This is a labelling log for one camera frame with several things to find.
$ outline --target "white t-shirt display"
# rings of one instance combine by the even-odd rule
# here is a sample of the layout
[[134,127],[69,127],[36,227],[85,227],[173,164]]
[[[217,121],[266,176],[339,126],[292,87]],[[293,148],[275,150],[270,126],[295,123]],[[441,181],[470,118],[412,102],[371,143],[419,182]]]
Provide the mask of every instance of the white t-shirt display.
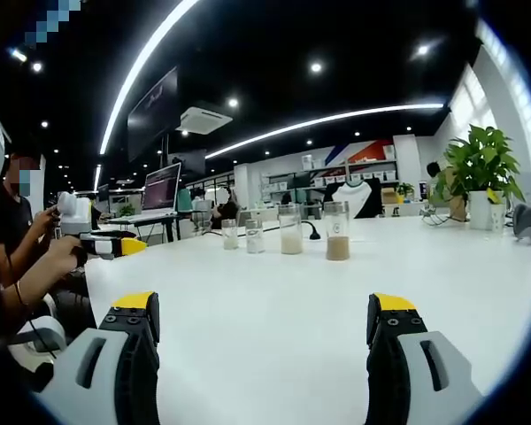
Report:
[[362,211],[371,193],[372,188],[366,182],[361,182],[358,186],[349,186],[345,183],[333,194],[333,200],[335,202],[348,201],[350,217],[353,219]]

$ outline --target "air conditioner unit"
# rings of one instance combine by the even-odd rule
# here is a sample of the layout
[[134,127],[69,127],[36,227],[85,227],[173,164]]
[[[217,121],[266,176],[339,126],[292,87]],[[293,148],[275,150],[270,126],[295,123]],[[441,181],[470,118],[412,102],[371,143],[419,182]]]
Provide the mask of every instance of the air conditioner unit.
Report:
[[177,130],[208,135],[230,121],[232,117],[191,106],[181,115],[181,125],[177,127]]

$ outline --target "curved light strip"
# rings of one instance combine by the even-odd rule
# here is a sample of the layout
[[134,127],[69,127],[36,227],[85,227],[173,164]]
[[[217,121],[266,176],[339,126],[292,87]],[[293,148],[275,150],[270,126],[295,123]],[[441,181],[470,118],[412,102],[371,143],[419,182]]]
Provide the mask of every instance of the curved light strip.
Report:
[[106,130],[104,131],[103,143],[100,145],[101,155],[104,155],[106,153],[106,149],[108,148],[108,142],[110,141],[110,136],[112,135],[112,130],[114,129],[114,125],[116,124],[116,119],[120,114],[122,105],[126,100],[127,94],[134,85],[135,79],[138,77],[140,71],[142,71],[142,68],[148,61],[148,58],[150,58],[151,53],[153,53],[153,51],[159,45],[161,40],[163,40],[163,38],[167,35],[169,30],[177,23],[177,21],[181,19],[191,7],[198,3],[198,1],[199,0],[183,0],[175,9],[172,10],[171,13],[169,13],[169,16],[167,16],[167,18],[161,23],[159,28],[156,30],[155,33],[153,33],[151,38],[146,43],[145,47],[140,52],[140,55],[134,62],[134,66],[132,66],[132,69],[126,77],[124,85],[122,86],[122,89],[120,89],[120,93],[116,98],[116,103],[112,108],[112,113],[110,115],[110,119],[108,120],[108,125],[106,126]]
[[359,115],[371,115],[374,113],[381,113],[381,112],[396,112],[396,111],[416,111],[419,109],[442,109],[443,104],[404,104],[400,106],[386,106],[383,108],[373,108],[373,109],[364,109],[361,111],[353,111],[353,112],[346,112],[346,113],[339,113],[337,115],[331,115],[329,117],[319,118],[317,120],[311,120],[306,122],[301,122],[299,124],[295,124],[293,126],[285,127],[285,128],[279,128],[277,130],[271,131],[269,133],[265,133],[264,135],[259,135],[257,137],[252,137],[251,139],[244,140],[243,142],[239,142],[236,144],[233,144],[232,146],[227,146],[226,148],[223,148],[219,151],[213,152],[208,154],[205,158],[210,159],[214,157],[218,157],[218,155],[222,155],[223,153],[226,153],[228,151],[233,151],[234,149],[238,149],[246,144],[254,143],[259,140],[264,140],[269,137],[273,137],[275,135],[281,135],[283,133],[288,133],[289,131],[298,130],[299,128],[305,128],[305,127],[311,127],[316,126],[317,124],[322,124],[324,122],[329,121],[335,121],[335,120],[344,120],[346,118],[351,117],[357,117]]
[[93,191],[96,192],[96,190],[98,189],[98,180],[100,179],[100,172],[102,171],[103,169],[103,166],[101,166],[100,164],[98,164],[96,166],[96,171],[95,171],[95,185],[93,187]]

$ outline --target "empty glass jar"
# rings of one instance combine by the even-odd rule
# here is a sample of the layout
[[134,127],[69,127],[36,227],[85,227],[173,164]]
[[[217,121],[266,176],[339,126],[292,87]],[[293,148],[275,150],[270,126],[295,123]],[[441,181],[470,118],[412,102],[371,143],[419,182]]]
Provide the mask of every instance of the empty glass jar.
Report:
[[301,213],[297,205],[280,205],[281,253],[300,254],[303,252],[303,230]]
[[264,228],[261,220],[246,220],[246,251],[259,254],[264,248]]

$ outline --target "black t-shirt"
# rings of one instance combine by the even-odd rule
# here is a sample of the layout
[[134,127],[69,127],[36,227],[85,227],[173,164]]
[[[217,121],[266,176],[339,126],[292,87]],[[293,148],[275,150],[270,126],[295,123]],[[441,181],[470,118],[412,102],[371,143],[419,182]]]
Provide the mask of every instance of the black t-shirt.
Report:
[[0,184],[0,243],[4,244],[9,255],[16,251],[34,222],[29,201],[24,197],[19,200],[13,199]]
[[211,228],[221,229],[223,220],[235,220],[238,213],[238,205],[230,200],[217,208],[220,218],[211,218]]

